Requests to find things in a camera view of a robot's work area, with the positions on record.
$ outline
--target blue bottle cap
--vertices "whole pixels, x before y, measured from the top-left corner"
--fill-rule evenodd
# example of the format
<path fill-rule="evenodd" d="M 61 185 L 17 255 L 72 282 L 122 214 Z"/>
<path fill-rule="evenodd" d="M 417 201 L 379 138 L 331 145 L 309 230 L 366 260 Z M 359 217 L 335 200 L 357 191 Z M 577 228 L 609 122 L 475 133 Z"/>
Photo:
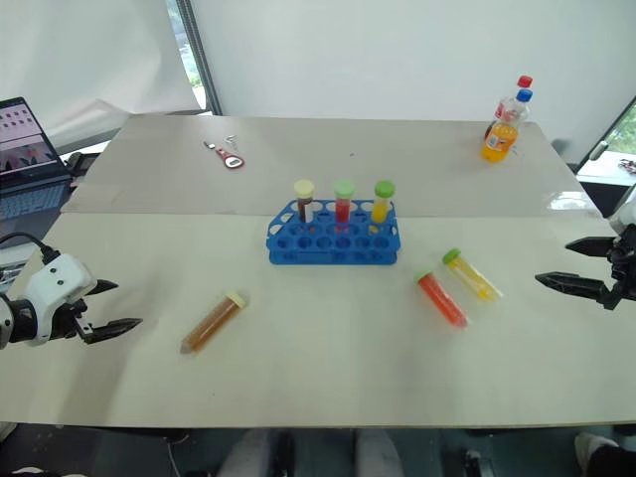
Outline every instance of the blue bottle cap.
<path fill-rule="evenodd" d="M 520 89 L 517 93 L 517 100 L 520 102 L 528 102 L 533 97 L 533 92 L 529 89 Z"/>

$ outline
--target laptop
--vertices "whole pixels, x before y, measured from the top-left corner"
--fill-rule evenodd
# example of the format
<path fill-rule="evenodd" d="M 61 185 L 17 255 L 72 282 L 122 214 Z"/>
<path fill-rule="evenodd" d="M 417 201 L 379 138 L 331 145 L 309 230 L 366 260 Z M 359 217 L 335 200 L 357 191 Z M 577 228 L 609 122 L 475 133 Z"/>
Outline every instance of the laptop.
<path fill-rule="evenodd" d="M 42 239 L 70 194 L 71 174 L 23 97 L 0 101 L 0 236 Z M 26 242 L 13 238 L 0 245 Z"/>

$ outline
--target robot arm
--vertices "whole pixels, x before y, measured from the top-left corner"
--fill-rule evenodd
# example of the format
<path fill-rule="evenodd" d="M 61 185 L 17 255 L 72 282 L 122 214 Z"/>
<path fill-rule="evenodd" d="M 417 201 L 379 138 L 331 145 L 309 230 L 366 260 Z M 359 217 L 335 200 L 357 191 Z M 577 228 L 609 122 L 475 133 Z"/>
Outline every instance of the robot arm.
<path fill-rule="evenodd" d="M 604 256 L 611 263 L 612 289 L 601 280 L 574 273 L 552 271 L 535 275 L 543 285 L 568 295 L 591 298 L 613 310 L 624 298 L 636 300 L 636 201 L 628 202 L 609 219 L 618 237 L 586 237 L 568 243 L 565 248 L 588 256 Z"/>
<path fill-rule="evenodd" d="M 95 279 L 71 255 L 43 244 L 41 250 L 45 267 L 30 278 L 24 293 L 13 301 L 0 294 L 0 350 L 8 343 L 27 341 L 37 346 L 77 334 L 88 344 L 97 343 L 115 338 L 141 322 L 126 318 L 94 328 L 81 316 L 87 310 L 83 298 L 117 285 Z"/>

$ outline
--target laptop keyboard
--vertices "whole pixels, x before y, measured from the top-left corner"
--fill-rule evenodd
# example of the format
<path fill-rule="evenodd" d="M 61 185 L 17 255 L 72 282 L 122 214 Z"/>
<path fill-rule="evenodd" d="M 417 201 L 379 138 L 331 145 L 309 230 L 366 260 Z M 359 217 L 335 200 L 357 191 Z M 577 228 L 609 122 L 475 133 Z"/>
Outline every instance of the laptop keyboard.
<path fill-rule="evenodd" d="M 60 205 L 66 183 L 0 199 L 0 220 L 13 219 Z"/>

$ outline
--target test tube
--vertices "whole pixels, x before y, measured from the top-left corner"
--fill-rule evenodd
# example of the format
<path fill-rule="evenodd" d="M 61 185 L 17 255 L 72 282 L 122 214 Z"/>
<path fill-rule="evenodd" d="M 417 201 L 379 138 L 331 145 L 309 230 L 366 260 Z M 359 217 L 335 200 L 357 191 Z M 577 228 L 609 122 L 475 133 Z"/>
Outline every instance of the test tube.
<path fill-rule="evenodd" d="M 447 253 L 441 261 L 456 275 L 468 288 L 470 288 L 483 301 L 497 301 L 501 298 L 501 292 L 490 283 L 484 275 L 479 273 L 462 256 L 461 250 L 454 248 Z"/>
<path fill-rule="evenodd" d="M 464 328 L 470 324 L 466 314 L 457 306 L 448 293 L 441 287 L 432 271 L 423 271 L 415 276 L 415 283 L 426 292 L 437 309 L 453 326 Z"/>
<path fill-rule="evenodd" d="M 336 183 L 336 222 L 346 224 L 349 221 L 349 211 L 351 210 L 351 198 L 354 195 L 356 186 L 350 181 L 340 181 Z"/>
<path fill-rule="evenodd" d="M 314 185 L 306 179 L 297 181 L 294 184 L 298 204 L 298 218 L 300 222 L 311 222 L 314 220 L 314 210 L 311 205 L 314 196 Z"/>
<path fill-rule="evenodd" d="M 396 186 L 391 181 L 380 181 L 376 184 L 376 198 L 371 211 L 371 220 L 376 224 L 382 224 L 389 214 L 389 199 L 396 192 Z"/>
<path fill-rule="evenodd" d="M 201 350 L 230 318 L 235 316 L 247 302 L 237 293 L 227 293 L 204 320 L 181 342 L 181 353 L 187 355 Z"/>

